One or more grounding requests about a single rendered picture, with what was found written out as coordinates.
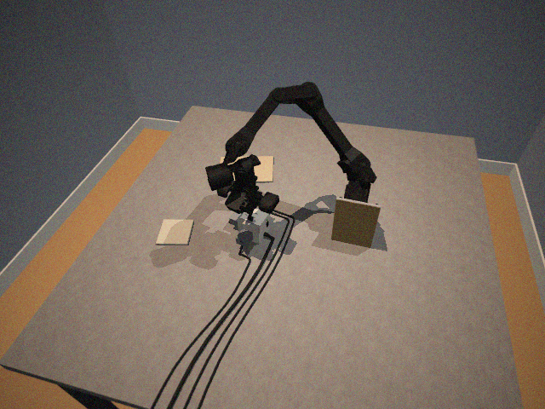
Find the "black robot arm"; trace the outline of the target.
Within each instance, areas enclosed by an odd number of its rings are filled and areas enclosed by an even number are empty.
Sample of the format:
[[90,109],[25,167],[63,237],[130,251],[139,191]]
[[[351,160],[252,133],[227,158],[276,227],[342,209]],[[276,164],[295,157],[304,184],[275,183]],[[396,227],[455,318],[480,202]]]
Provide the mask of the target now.
[[[334,149],[338,152],[340,160],[337,164],[343,173],[347,173],[344,199],[351,199],[368,203],[371,183],[376,180],[376,175],[371,169],[370,161],[355,147],[342,133],[334,119],[324,107],[323,97],[318,86],[313,82],[305,82],[302,85],[275,88],[261,104],[248,123],[233,135],[226,143],[226,156],[223,163],[205,167],[209,186],[212,191],[232,185],[234,181],[239,184],[249,184],[255,179],[254,166],[261,162],[257,156],[241,158],[247,153],[255,134],[267,121],[279,104],[296,104],[302,111],[309,114],[319,128],[323,131]],[[229,164],[229,165],[228,165]],[[252,196],[246,189],[241,190],[233,185],[225,206],[238,214],[248,212],[251,206]]]

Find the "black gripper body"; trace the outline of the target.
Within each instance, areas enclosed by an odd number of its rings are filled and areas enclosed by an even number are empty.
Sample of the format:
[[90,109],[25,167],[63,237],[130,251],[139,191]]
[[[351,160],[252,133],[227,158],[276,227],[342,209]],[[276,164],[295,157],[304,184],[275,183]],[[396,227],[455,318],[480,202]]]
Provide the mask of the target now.
[[251,204],[259,204],[258,207],[261,211],[271,214],[279,202],[279,196],[273,193],[266,192],[266,194],[262,197],[262,192],[258,191],[259,187],[255,184],[257,179],[258,177],[255,176],[255,179],[251,183],[245,185],[239,184],[236,181],[232,181],[232,185],[217,189],[218,196],[226,198],[228,196],[227,194],[229,192],[232,192],[233,185],[236,185],[239,189],[246,189],[250,192],[252,196],[252,201],[250,202]]

